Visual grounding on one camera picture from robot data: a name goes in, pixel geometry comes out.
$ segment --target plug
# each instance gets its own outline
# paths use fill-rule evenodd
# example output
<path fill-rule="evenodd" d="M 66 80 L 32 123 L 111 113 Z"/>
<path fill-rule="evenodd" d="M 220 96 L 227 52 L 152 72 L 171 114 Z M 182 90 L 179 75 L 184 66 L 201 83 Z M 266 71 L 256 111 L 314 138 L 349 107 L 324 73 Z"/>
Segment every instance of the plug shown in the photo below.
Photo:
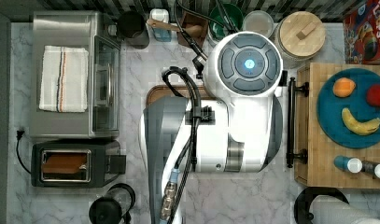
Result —
<path fill-rule="evenodd" d="M 23 128 L 19 128 L 17 130 L 17 140 L 18 141 L 21 140 L 21 138 L 23 137 L 23 135 L 24 135 L 24 129 Z"/>

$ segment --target blue bottle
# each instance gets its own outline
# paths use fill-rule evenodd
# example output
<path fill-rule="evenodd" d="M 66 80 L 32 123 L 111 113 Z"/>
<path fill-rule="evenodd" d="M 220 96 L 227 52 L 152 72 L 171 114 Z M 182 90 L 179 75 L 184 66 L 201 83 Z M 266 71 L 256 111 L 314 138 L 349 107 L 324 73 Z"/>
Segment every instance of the blue bottle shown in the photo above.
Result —
<path fill-rule="evenodd" d="M 334 160 L 334 165 L 343 171 L 356 174 L 362 169 L 362 162 L 357 158 L 349 158 L 345 156 L 337 156 Z"/>
<path fill-rule="evenodd" d="M 166 9 L 154 8 L 149 12 L 149 16 L 156 21 L 169 23 L 169 12 Z M 171 31 L 152 27 L 155 39 L 161 42 L 170 42 L 172 40 Z"/>

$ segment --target blue light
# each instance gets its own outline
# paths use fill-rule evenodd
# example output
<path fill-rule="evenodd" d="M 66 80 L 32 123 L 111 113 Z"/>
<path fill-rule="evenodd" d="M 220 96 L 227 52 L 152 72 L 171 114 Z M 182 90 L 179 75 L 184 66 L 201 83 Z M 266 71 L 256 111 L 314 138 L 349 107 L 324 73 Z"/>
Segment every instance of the blue light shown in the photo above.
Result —
<path fill-rule="evenodd" d="M 256 64 L 254 63 L 253 60 L 251 59 L 247 59 L 245 61 L 245 67 L 248 68 L 248 69 L 252 69 Z"/>

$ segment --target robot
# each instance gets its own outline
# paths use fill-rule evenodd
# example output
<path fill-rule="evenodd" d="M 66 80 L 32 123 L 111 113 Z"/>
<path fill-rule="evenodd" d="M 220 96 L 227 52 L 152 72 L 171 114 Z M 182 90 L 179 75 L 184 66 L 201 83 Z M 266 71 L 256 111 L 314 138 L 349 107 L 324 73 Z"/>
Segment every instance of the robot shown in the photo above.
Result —
<path fill-rule="evenodd" d="M 194 172 L 257 173 L 280 148 L 283 115 L 277 97 L 283 63 L 274 44 L 263 35 L 239 32 L 202 58 L 197 62 L 205 71 L 198 78 L 216 100 L 165 96 L 149 105 L 140 120 L 153 224 L 182 222 L 177 177 L 184 170 L 181 179 L 186 178 L 189 163 Z M 163 80 L 172 74 L 188 76 L 186 69 L 171 67 Z M 196 149 L 188 150 L 184 167 L 183 148 L 189 144 Z"/>

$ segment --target blue plate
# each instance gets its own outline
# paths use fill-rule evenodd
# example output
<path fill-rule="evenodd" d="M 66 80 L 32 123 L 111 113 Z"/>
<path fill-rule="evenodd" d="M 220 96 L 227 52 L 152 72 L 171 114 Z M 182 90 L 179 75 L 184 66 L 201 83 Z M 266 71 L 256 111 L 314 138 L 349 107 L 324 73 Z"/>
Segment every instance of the blue plate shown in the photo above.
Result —
<path fill-rule="evenodd" d="M 356 83 L 352 94 L 345 98 L 334 95 L 332 87 L 337 79 L 347 77 Z M 367 104 L 367 90 L 380 83 L 380 76 L 369 70 L 353 68 L 335 74 L 321 88 L 317 98 L 317 118 L 324 133 L 344 147 L 364 148 L 380 142 L 380 127 L 370 135 L 357 135 L 346 128 L 342 110 L 348 107 L 358 121 L 380 118 L 380 108 Z"/>

